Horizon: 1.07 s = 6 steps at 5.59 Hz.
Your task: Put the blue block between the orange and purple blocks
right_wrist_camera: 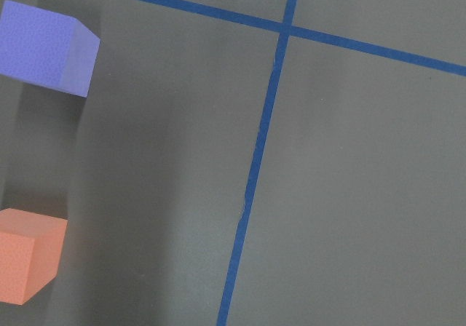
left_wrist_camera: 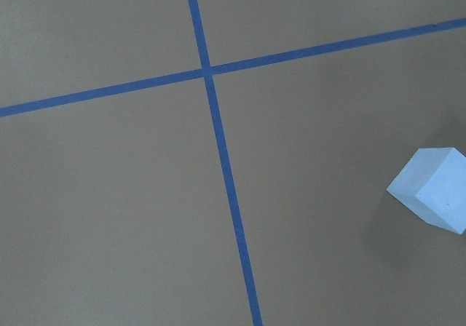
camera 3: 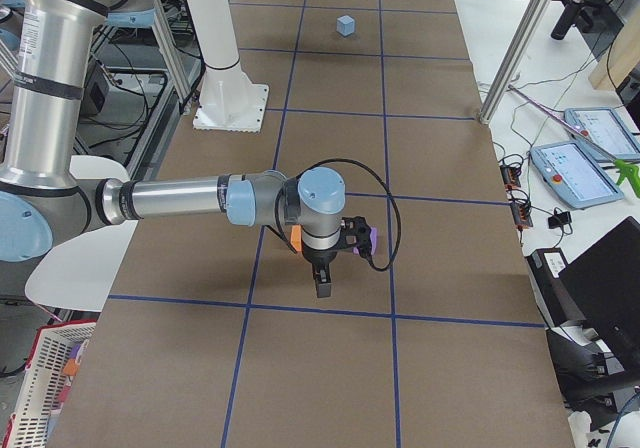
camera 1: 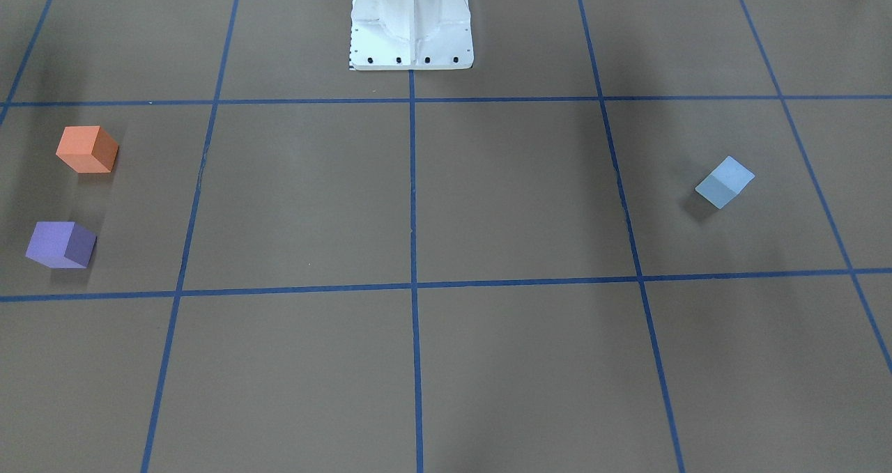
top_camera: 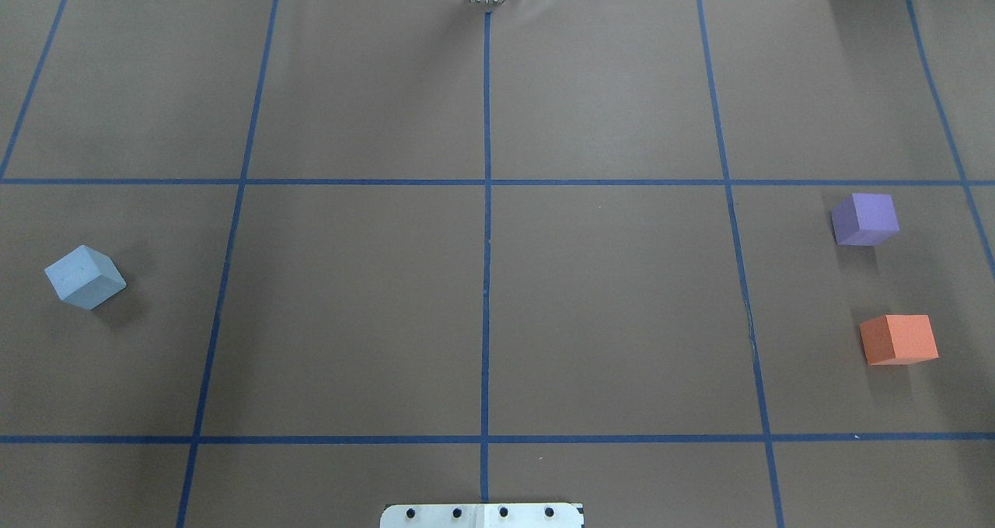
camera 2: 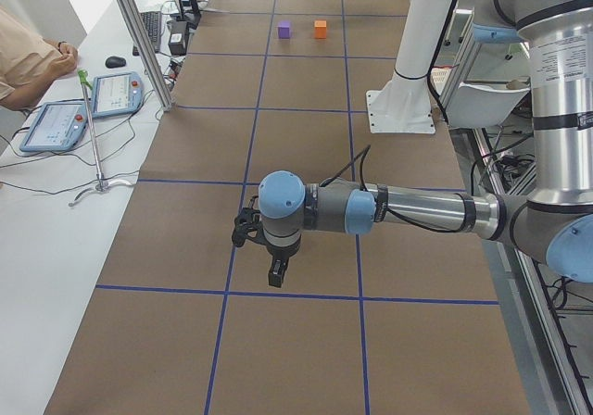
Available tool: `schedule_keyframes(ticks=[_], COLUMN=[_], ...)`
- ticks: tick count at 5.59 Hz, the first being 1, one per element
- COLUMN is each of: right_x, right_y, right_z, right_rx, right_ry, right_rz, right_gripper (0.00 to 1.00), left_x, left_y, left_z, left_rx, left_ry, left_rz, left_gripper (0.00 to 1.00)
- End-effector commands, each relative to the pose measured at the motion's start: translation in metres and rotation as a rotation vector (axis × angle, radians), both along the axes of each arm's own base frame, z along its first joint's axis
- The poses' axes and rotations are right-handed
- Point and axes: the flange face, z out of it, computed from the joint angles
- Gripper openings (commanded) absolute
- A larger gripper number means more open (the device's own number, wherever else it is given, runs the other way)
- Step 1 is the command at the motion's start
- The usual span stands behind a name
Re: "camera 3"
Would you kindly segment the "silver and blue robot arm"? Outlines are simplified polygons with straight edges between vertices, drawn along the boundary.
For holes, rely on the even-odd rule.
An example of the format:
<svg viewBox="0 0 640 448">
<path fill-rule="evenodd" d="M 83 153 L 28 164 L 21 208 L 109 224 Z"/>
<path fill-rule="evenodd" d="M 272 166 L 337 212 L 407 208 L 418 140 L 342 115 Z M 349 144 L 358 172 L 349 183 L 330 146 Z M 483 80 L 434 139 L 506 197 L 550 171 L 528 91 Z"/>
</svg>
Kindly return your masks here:
<svg viewBox="0 0 640 448">
<path fill-rule="evenodd" d="M 268 170 L 173 181 L 87 180 L 70 162 L 94 30 L 154 20 L 153 0 L 25 0 L 9 133 L 1 165 L 1 258 L 23 262 L 81 234 L 128 220 L 224 213 L 230 223 L 301 229 L 316 293 L 345 246 L 345 186 L 313 166 L 294 178 Z"/>
</svg>

